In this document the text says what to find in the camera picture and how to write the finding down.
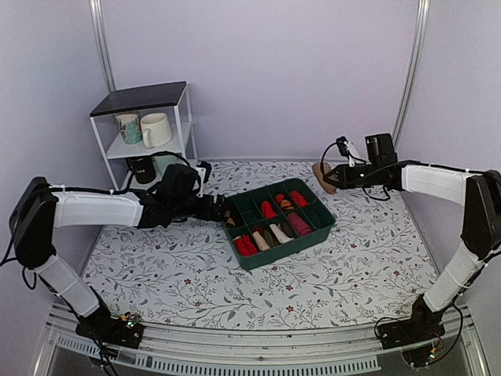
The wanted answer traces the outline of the green divided sock box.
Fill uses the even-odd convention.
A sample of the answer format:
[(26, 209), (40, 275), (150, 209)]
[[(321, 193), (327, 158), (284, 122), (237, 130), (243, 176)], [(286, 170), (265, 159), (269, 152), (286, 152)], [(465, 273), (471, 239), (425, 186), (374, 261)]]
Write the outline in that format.
[(325, 241), (335, 216), (299, 179), (238, 193), (226, 199), (226, 236), (240, 267), (266, 266)]

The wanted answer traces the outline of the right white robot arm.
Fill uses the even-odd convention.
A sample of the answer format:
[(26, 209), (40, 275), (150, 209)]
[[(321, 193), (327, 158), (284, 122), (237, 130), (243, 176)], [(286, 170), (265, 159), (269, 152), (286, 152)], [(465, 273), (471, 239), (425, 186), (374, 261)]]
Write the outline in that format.
[(344, 136), (333, 144), (347, 161), (323, 172), (323, 181), (339, 190), (380, 187), (401, 193), (440, 269), (405, 323), (408, 339), (420, 342), (434, 330), (433, 316), (500, 254), (500, 173), (401, 160), (388, 133), (365, 138), (366, 156)]

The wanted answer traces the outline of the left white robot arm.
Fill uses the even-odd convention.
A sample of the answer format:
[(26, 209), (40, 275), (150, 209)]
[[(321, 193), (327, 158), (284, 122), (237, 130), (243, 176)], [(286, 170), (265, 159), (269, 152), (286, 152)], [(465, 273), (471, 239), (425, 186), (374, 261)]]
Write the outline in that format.
[(222, 195), (205, 194), (211, 168), (172, 164), (162, 179), (147, 190), (99, 190), (55, 186), (33, 178), (9, 217), (8, 253), (65, 300), (100, 340), (111, 339), (117, 328), (99, 296), (56, 254), (55, 228), (118, 225), (137, 229), (168, 227), (184, 218), (221, 222), (226, 210)]

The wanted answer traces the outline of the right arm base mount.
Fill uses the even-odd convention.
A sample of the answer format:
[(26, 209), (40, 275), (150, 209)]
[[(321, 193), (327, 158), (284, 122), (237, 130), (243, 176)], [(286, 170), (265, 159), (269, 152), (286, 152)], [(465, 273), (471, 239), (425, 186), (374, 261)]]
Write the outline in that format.
[(381, 324), (385, 317), (379, 319), (374, 326), (374, 334), (380, 340), (383, 349), (392, 349), (402, 345), (411, 345), (417, 342), (431, 340), (433, 337), (445, 334), (442, 324), (444, 312), (449, 307), (453, 307), (460, 314), (460, 329), (454, 342), (451, 345), (453, 349), (459, 341), (463, 329), (463, 314), (456, 305), (456, 300), (463, 294), (463, 291), (457, 293), (451, 302), (437, 312), (432, 312), (424, 301), (424, 294), (418, 296), (412, 305), (411, 317), (405, 320), (392, 319), (389, 323)]

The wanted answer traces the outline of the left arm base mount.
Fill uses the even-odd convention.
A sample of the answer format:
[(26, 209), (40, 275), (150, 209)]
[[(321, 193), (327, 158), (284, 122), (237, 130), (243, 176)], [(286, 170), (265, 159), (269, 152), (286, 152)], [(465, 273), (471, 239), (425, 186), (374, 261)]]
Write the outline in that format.
[(99, 343), (138, 349), (144, 332), (140, 315), (126, 312), (114, 316), (105, 302), (100, 297), (97, 299), (96, 311), (87, 317), (76, 314), (78, 325), (75, 332)]

